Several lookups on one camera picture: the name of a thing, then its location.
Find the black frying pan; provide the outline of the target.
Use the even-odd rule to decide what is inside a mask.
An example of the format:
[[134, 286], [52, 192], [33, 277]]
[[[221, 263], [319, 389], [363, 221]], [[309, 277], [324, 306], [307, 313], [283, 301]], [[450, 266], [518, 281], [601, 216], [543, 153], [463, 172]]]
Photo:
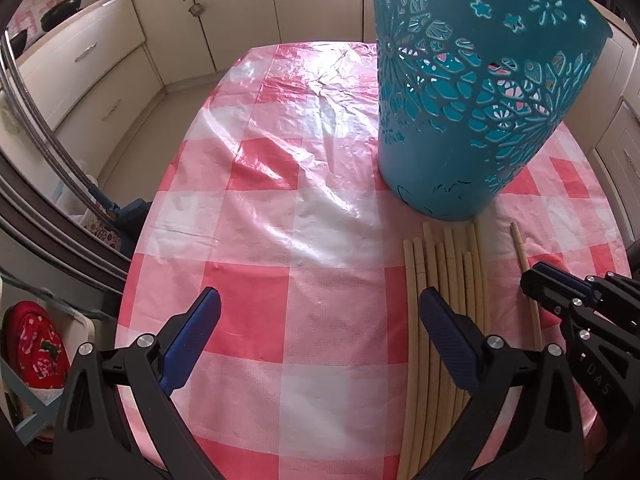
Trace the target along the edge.
[[50, 32], [59, 24], [79, 12], [82, 0], [63, 0], [52, 6], [40, 18], [40, 26], [44, 32]]

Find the pink checkered plastic tablecloth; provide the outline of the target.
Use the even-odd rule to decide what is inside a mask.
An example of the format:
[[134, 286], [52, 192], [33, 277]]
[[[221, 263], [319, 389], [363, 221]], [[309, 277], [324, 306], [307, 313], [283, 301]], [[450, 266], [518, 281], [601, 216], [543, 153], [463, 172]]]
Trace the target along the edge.
[[249, 50], [157, 185], [116, 344], [203, 288], [220, 321], [172, 397], [229, 479], [391, 479], [405, 418], [402, 244], [425, 218], [378, 174], [370, 44]]

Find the blue dustpan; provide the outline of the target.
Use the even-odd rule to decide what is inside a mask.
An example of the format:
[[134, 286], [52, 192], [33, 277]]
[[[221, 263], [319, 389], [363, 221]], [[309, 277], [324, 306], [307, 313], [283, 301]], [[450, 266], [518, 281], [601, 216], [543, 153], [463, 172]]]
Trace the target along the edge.
[[90, 188], [89, 193], [100, 205], [108, 221], [104, 223], [100, 218], [96, 218], [94, 226], [92, 228], [88, 226], [88, 229], [105, 244], [131, 258], [134, 255], [134, 248], [138, 244], [152, 203], [137, 198], [121, 207], [112, 202], [96, 186]]

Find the teal perforated plastic basket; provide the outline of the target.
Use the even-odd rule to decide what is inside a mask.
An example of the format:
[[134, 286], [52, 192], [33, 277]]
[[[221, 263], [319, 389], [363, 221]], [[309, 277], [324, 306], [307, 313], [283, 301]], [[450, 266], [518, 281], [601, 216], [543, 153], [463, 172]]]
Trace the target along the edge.
[[562, 122], [612, 35], [588, 0], [373, 0], [378, 168], [421, 214], [479, 214]]

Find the red patterned bag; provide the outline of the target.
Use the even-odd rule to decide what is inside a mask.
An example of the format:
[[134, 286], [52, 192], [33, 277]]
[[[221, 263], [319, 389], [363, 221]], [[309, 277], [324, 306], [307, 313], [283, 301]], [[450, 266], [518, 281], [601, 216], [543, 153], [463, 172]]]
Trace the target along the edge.
[[60, 333], [47, 311], [24, 300], [3, 315], [1, 354], [29, 388], [62, 389], [70, 372], [70, 361]]

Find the cream kitchen cabinets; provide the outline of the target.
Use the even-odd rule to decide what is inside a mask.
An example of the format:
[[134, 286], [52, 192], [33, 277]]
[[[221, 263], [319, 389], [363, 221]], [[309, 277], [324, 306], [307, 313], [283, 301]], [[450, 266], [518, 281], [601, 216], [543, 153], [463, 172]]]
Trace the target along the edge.
[[60, 180], [55, 145], [106, 182], [168, 93], [212, 82], [253, 48], [359, 40], [367, 10], [368, 0], [97, 1], [17, 59], [50, 136], [32, 140], [6, 119], [2, 150], [44, 194]]

